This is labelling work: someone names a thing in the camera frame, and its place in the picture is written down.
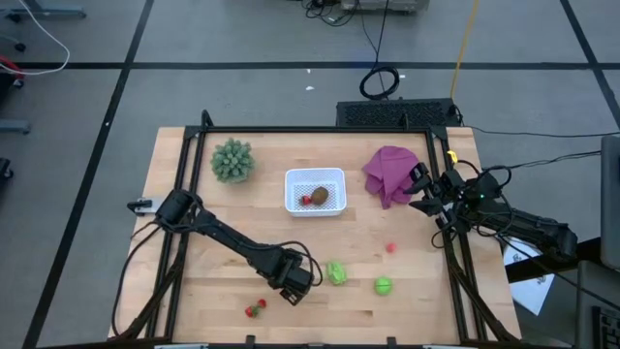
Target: black metal frame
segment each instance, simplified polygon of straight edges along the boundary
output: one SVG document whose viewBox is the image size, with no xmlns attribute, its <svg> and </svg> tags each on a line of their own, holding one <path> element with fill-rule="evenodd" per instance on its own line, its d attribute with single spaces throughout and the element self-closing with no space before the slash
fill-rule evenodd
<svg viewBox="0 0 620 349">
<path fill-rule="evenodd" d="M 450 149 L 448 142 L 448 135 L 445 127 L 415 127 L 415 128 L 395 128 L 395 127 L 216 127 L 213 126 L 208 113 L 202 112 L 202 123 L 200 126 L 186 126 L 183 134 L 183 143 L 178 160 L 177 172 L 174 182 L 174 188 L 180 189 L 183 185 L 183 179 L 186 173 L 189 150 L 194 138 L 198 140 L 196 153 L 194 157 L 193 168 L 191 171 L 189 191 L 196 193 L 200 178 L 200 168 L 202 163 L 202 155 L 206 136 L 209 133 L 396 133 L 396 134 L 423 134 L 426 139 L 426 146 L 428 150 L 428 157 L 430 163 L 431 173 L 434 179 L 438 179 L 440 175 L 439 165 L 437 161 L 435 138 L 440 140 L 443 160 L 447 169 L 452 168 L 452 162 L 448 157 L 447 151 Z M 459 235 L 459 243 L 461 246 L 461 256 L 463 260 L 463 269 L 465 270 L 468 281 L 473 285 L 475 291 L 476 275 L 474 272 L 474 266 L 472 262 L 472 255 L 469 246 L 467 235 Z M 157 328 L 157 320 L 159 317 L 159 307 L 153 310 L 150 319 L 146 325 L 145 338 L 117 338 L 114 341 L 103 343 L 90 343 L 80 345 L 67 345 L 54 347 L 56 349 L 66 348 L 125 348 L 125 347 L 154 347 L 155 345 L 172 344 L 172 337 L 174 332 L 174 324 L 176 320 L 176 311 L 178 308 L 178 302 L 180 297 L 180 287 L 182 281 L 182 274 L 185 262 L 185 254 L 187 252 L 187 246 L 189 244 L 189 236 L 184 235 L 179 239 L 178 254 L 181 254 L 181 260 L 183 264 L 181 266 L 181 272 L 174 279 L 171 292 L 170 292 L 170 306 L 167 314 L 165 332 L 163 337 L 155 337 L 155 330 Z M 448 233 L 444 232 L 444 246 L 447 263 L 450 259 L 453 259 L 454 246 Z M 170 261 L 172 247 L 172 234 L 166 233 L 164 242 L 162 244 L 162 253 L 160 256 L 159 267 L 157 270 L 155 289 L 157 289 L 164 280 L 167 273 L 168 264 Z M 449 286 L 454 307 L 454 316 L 456 320 L 456 328 L 458 331 L 459 342 L 461 346 L 478 346 L 480 348 L 501 348 L 501 347 L 514 347 L 514 348 L 549 348 L 544 346 L 528 345 L 523 343 L 510 343 L 504 341 L 488 341 L 486 335 L 485 324 L 482 320 L 481 313 L 478 309 L 472 306 L 473 315 L 476 326 L 477 339 L 472 339 L 468 335 L 467 321 L 465 318 L 465 309 L 463 307 L 463 300 L 461 297 L 461 286 L 456 278 L 449 274 Z M 328 347 L 328 348 L 422 348 L 422 345 L 401 345 L 397 344 L 396 338 L 387 337 L 386 344 L 373 344 L 373 345 L 350 345 L 350 344 L 326 344 L 326 345 L 311 345 L 307 343 L 298 344 L 256 344 L 256 338 L 253 335 L 248 334 L 246 336 L 245 343 L 215 343 L 208 344 L 209 348 L 311 348 L 311 347 Z"/>
<path fill-rule="evenodd" d="M 191 192 L 196 193 L 198 187 L 198 177 L 202 160 L 202 149 L 204 146 L 204 141 L 206 138 L 206 134 L 208 133 L 407 133 L 407 134 L 424 134 L 426 139 L 426 146 L 428 149 L 428 157 L 430 162 L 431 172 L 433 173 L 433 178 L 439 178 L 439 165 L 436 156 L 436 149 L 434 138 L 438 137 L 441 141 L 442 152 L 444 154 L 444 162 L 447 168 L 451 168 L 452 163 L 448 158 L 447 151 L 450 149 L 448 143 L 448 137 L 446 128 L 442 127 L 417 127 L 417 128 L 394 128 L 394 127 L 216 127 L 213 126 L 213 123 L 208 117 L 208 114 L 204 111 L 202 113 L 202 125 L 201 126 L 186 126 L 185 132 L 183 135 L 183 144 L 181 146 L 181 153 L 179 156 L 179 162 L 177 167 L 176 179 L 174 182 L 174 188 L 180 189 L 183 183 L 183 177 L 186 171 L 186 165 L 188 162 L 188 154 L 191 146 L 192 139 L 198 135 L 198 145 L 196 156 L 194 159 L 194 167 L 192 170 L 192 178 L 190 183 L 189 190 Z M 469 242 L 467 240 L 466 235 L 459 236 L 459 242 L 461 244 L 462 258 L 464 268 L 467 272 L 468 278 L 470 282 L 474 286 L 476 286 L 476 276 L 474 273 L 474 266 L 472 262 L 471 250 L 469 247 Z M 156 276 L 156 284 L 155 288 L 161 285 L 161 282 L 166 274 L 166 268 L 169 264 L 169 258 L 171 253 L 171 243 L 172 236 L 170 233 L 167 233 L 164 238 L 164 243 L 162 245 L 162 254 L 159 261 L 158 272 Z M 182 249 L 179 249 L 177 253 L 185 254 L 187 249 L 187 241 L 180 241 L 179 246 L 183 246 Z M 453 253 L 453 246 L 451 243 L 447 243 L 446 253 Z M 174 332 L 174 323 L 176 318 L 176 309 L 179 302 L 180 297 L 180 286 L 181 286 L 182 272 L 179 277 L 175 280 L 172 286 L 172 292 L 170 294 L 170 306 L 167 315 L 167 321 L 165 326 L 164 337 L 172 338 Z M 465 311 L 463 307 L 463 300 L 460 293 L 460 286 L 456 279 L 453 276 L 449 277 L 450 291 L 452 302 L 454 306 L 454 313 L 456 317 L 456 327 L 458 331 L 458 337 L 461 342 L 469 340 L 469 335 L 467 332 L 467 322 L 465 319 Z M 157 320 L 159 316 L 159 311 L 154 311 L 151 316 L 147 329 L 146 329 L 146 337 L 153 337 L 155 334 L 155 329 L 157 328 Z M 474 308 L 474 319 L 477 330 L 477 335 L 479 340 L 487 340 L 485 325 L 481 318 L 480 313 L 477 309 Z"/>
</svg>

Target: white basket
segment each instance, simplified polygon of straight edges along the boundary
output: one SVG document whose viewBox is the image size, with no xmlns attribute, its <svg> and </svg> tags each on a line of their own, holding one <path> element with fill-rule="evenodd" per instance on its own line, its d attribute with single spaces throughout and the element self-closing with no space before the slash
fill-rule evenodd
<svg viewBox="0 0 620 349">
<path fill-rule="evenodd" d="M 334 216 L 347 206 L 345 173 L 340 169 L 288 170 L 284 180 L 284 205 L 293 217 Z M 327 201 L 320 206 L 302 205 L 301 197 L 312 195 L 320 186 L 329 192 Z"/>
</svg>

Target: yellow cable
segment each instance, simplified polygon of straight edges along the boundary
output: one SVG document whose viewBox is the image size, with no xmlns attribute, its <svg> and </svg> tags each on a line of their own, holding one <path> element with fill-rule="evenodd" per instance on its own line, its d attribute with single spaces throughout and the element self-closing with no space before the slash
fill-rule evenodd
<svg viewBox="0 0 620 349">
<path fill-rule="evenodd" d="M 454 69 L 454 75 L 452 76 L 452 87 L 449 90 L 449 97 L 454 100 L 454 92 L 456 91 L 456 81 L 458 80 L 458 70 L 461 68 L 461 61 L 463 60 L 463 54 L 465 54 L 465 48 L 467 47 L 467 38 L 469 37 L 469 32 L 472 31 L 472 27 L 474 26 L 474 19 L 476 18 L 476 13 L 478 12 L 478 3 L 480 0 L 474 0 L 474 8 L 472 9 L 472 13 L 469 15 L 469 20 L 467 21 L 467 28 L 465 29 L 465 35 L 463 36 L 463 43 L 461 44 L 461 51 L 458 52 L 458 59 L 456 60 L 456 69 Z"/>
</svg>

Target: white cable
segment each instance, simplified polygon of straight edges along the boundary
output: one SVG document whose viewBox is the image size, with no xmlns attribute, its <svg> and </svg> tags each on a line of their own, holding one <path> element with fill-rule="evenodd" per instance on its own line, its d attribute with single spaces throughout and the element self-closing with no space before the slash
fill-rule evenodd
<svg viewBox="0 0 620 349">
<path fill-rule="evenodd" d="M 59 42 L 58 39 L 54 38 L 53 35 L 49 34 L 48 31 L 46 31 L 46 29 L 39 23 L 39 21 L 35 18 L 35 16 L 32 15 L 32 13 L 30 12 L 30 9 L 28 8 L 28 6 L 26 6 L 26 4 L 23 3 L 22 0 L 18 0 L 18 1 L 21 4 L 21 6 L 23 6 L 23 8 L 26 9 L 26 12 L 30 15 L 30 17 L 32 17 L 32 20 L 35 22 L 35 24 L 37 24 L 37 26 L 44 33 L 46 33 L 56 44 L 60 45 L 60 47 L 65 49 L 65 51 L 67 52 L 67 58 L 65 59 L 65 62 L 60 67 L 58 67 L 56 69 L 48 70 L 48 71 L 42 71 L 42 72 L 33 72 L 33 73 L 20 72 L 20 71 L 16 71 L 16 70 L 13 70 L 13 69 L 9 68 L 9 67 L 5 66 L 2 63 L 0 63 L 0 68 L 6 70 L 7 72 L 13 73 L 13 74 L 21 74 L 21 75 L 25 75 L 25 76 L 37 76 L 37 75 L 56 73 L 56 72 L 60 72 L 61 70 L 65 69 L 65 67 L 67 66 L 67 63 L 69 63 L 69 58 L 71 57 L 71 52 L 69 51 L 69 49 L 66 46 L 64 46 L 61 42 Z"/>
</svg>

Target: black keyboard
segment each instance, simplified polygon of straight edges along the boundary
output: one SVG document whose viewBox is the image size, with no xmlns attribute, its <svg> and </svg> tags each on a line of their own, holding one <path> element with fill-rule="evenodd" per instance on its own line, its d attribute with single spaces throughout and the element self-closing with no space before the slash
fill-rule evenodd
<svg viewBox="0 0 620 349">
<path fill-rule="evenodd" d="M 593 306 L 592 326 L 594 348 L 620 349 L 620 313 Z"/>
</svg>

